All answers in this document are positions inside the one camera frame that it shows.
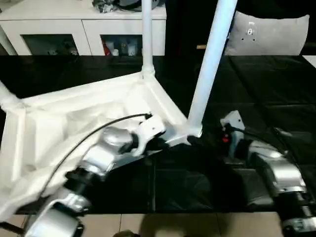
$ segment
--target cabinet glass door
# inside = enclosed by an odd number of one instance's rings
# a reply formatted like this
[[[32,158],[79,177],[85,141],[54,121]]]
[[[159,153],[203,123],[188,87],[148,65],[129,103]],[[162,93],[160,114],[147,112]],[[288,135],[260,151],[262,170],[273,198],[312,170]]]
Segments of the cabinet glass door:
[[[78,55],[73,36],[22,35],[32,55]]]
[[[141,35],[101,35],[106,56],[142,56]]]

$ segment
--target white cabinet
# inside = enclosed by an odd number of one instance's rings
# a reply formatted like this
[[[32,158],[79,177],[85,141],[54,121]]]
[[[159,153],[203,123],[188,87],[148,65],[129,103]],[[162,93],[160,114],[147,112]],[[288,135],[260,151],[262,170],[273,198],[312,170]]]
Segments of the white cabinet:
[[[164,55],[165,7],[152,11],[153,55]],[[0,14],[18,55],[141,55],[141,12],[99,13],[91,0],[23,0]]]

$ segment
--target white tube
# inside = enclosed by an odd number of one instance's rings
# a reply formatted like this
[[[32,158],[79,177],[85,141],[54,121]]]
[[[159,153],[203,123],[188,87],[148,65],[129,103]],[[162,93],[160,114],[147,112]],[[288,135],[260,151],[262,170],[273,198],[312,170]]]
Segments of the white tube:
[[[0,81],[0,106],[4,111],[20,104],[21,101],[15,94],[11,93],[5,85]]]
[[[218,0],[187,122],[188,133],[201,136],[202,119],[222,57],[237,0]]]
[[[153,73],[153,33],[152,0],[142,0],[143,13],[143,68],[145,73]]]

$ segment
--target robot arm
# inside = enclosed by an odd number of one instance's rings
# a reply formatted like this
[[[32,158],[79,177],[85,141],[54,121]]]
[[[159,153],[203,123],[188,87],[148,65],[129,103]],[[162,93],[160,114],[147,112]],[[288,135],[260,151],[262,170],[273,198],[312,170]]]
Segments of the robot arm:
[[[239,129],[244,129],[241,123],[238,111],[230,113],[222,120],[224,128],[234,124]],[[316,217],[307,199],[306,185],[298,167],[267,143],[246,140],[240,131],[233,131],[229,135],[229,155],[245,160],[261,176],[274,200],[284,235],[316,235]]]
[[[77,218],[91,207],[95,187],[104,182],[115,165],[129,163],[139,157],[146,144],[165,132],[157,116],[142,122],[132,133],[125,129],[107,127],[99,141],[89,148],[81,162],[66,174],[68,179],[43,205],[24,237],[80,237],[84,226]]]

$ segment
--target black cloth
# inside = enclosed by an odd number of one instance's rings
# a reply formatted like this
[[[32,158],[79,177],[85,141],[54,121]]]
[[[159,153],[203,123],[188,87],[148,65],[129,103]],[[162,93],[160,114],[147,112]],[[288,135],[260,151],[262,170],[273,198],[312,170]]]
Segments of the black cloth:
[[[135,57],[0,57],[2,82],[24,98],[141,70]],[[154,57],[156,77],[187,116],[201,59]],[[216,147],[219,119],[239,110],[249,131],[289,150],[316,195],[316,69],[302,57],[222,57],[203,120],[203,136],[111,172],[93,213],[273,210],[256,172]],[[1,128],[5,120],[0,113]],[[43,200],[22,207],[33,213]]]

